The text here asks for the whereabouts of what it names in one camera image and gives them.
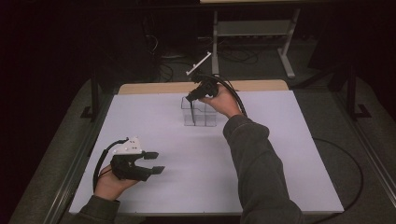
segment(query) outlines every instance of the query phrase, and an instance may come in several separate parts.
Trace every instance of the person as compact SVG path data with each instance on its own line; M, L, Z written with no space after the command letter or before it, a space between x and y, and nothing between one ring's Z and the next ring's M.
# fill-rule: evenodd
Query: person
M267 127L244 116L231 93L219 85L216 97L201 102L228 118L223 135L230 146L243 208L241 223L304 223L300 208L290 199L283 165L268 140ZM70 223L111 223L120 202L116 199L137 181L102 175L94 195Z

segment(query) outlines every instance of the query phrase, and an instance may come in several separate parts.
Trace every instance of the white tabletop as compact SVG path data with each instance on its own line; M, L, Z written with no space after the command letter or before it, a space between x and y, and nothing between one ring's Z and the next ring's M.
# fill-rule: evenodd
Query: white tabletop
M318 154L292 91L241 91L247 115L270 129L269 139L283 161L290 198L305 213L342 212L343 206ZM146 151L157 151L151 168L165 166L126 190L120 213L139 216L232 215L242 211L230 149L222 135L227 119L216 127L184 126L183 93L116 95L76 192L70 212L92 195L92 174L102 151L125 137L138 136ZM103 166L109 164L107 155Z

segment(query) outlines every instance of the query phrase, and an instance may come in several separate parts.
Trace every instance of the dark gray sleeve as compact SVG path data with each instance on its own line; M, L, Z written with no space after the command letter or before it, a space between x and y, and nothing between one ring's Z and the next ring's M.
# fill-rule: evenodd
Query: dark gray sleeve
M111 202L94 195L81 211L73 216L67 223L70 224L109 224L114 219L120 207L120 202Z
M241 223L303 223L300 208L289 198L268 128L237 115L226 123L223 134L238 175Z

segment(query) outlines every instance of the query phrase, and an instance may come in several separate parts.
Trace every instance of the transparent container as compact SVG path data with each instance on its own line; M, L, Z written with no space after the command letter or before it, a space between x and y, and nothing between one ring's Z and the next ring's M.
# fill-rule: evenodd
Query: transparent container
M190 102L183 97L181 99L181 110L183 111L184 126L206 126L215 127L218 112L210 105L200 101L192 102L192 113Z

